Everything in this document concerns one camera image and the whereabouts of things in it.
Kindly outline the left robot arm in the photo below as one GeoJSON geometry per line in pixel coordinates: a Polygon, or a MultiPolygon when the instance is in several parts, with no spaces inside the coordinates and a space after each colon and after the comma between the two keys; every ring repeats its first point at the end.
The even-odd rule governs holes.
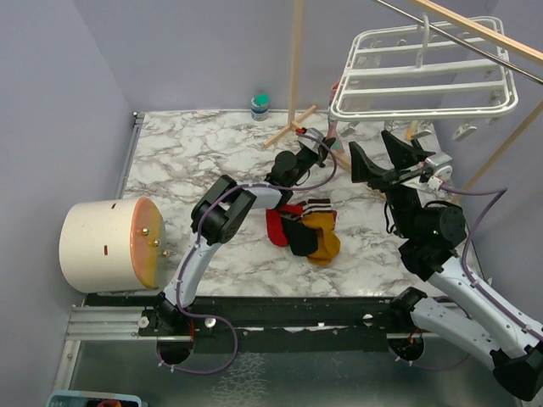
{"type": "Polygon", "coordinates": [[[276,156],[262,183],[243,184],[228,175],[220,176],[193,208],[189,249],[155,307],[158,324],[165,332],[175,335],[185,329],[185,309],[194,302],[210,261],[232,240],[251,210],[280,208],[295,192],[310,190],[299,181],[313,166],[324,166],[334,140],[319,141],[307,134],[301,139],[307,142],[299,141],[298,153],[282,151],[276,156]]]}

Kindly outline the red sock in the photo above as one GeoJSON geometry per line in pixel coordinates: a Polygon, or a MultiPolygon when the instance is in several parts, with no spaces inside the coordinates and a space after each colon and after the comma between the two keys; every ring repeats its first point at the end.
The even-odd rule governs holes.
{"type": "Polygon", "coordinates": [[[266,210],[266,230],[271,243],[284,248],[288,246],[288,239],[283,231],[282,215],[295,215],[300,217],[303,206],[300,204],[284,204],[279,209],[266,210]]]}

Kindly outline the black sock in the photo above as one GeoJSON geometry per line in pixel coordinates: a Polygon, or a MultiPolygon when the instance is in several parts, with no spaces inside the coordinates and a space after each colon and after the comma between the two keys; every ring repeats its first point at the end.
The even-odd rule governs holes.
{"type": "Polygon", "coordinates": [[[281,219],[283,234],[293,255],[307,257],[318,250],[316,230],[305,226],[300,221],[281,219]]]}

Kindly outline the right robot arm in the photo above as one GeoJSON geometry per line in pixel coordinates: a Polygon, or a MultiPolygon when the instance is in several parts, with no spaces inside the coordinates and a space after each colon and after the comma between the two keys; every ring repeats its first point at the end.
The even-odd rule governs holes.
{"type": "Polygon", "coordinates": [[[395,298],[389,320],[398,331],[414,326],[430,331],[472,355],[493,373],[512,396],[531,401],[542,389],[542,325],[514,307],[467,265],[476,228],[467,226],[462,208],[453,203],[420,201],[420,192],[451,192],[452,159],[381,132],[390,169],[374,163],[357,142],[350,142],[351,180],[386,197],[403,239],[403,265],[451,298],[464,314],[446,310],[427,294],[410,287],[395,298]]]}

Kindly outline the white plastic sock hanger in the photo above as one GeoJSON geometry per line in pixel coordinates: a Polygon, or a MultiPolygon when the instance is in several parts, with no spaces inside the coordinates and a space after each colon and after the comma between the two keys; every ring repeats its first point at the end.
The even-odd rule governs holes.
{"type": "Polygon", "coordinates": [[[459,45],[464,41],[504,61],[508,52],[445,21],[363,31],[352,41],[331,115],[340,122],[450,120],[455,141],[491,125],[518,106],[510,69],[459,45]]]}

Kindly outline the pink sock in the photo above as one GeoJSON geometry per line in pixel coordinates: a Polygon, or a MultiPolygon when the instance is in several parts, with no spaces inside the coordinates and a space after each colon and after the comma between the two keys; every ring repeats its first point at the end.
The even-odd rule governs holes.
{"type": "Polygon", "coordinates": [[[331,90],[330,90],[330,95],[329,95],[329,100],[328,100],[328,109],[327,109],[327,136],[326,138],[327,139],[333,138],[334,143],[332,145],[332,149],[336,153],[343,154],[344,146],[337,131],[338,121],[334,119],[334,117],[332,117],[331,115],[332,102],[334,100],[338,87],[339,87],[339,81],[336,81],[332,85],[331,90]]]}

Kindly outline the mustard striped sock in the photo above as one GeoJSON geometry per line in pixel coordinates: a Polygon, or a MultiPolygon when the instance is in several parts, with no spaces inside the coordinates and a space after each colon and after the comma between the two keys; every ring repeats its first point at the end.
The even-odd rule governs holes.
{"type": "Polygon", "coordinates": [[[301,222],[313,230],[324,233],[335,232],[337,211],[329,198],[309,198],[303,202],[301,222]]]}

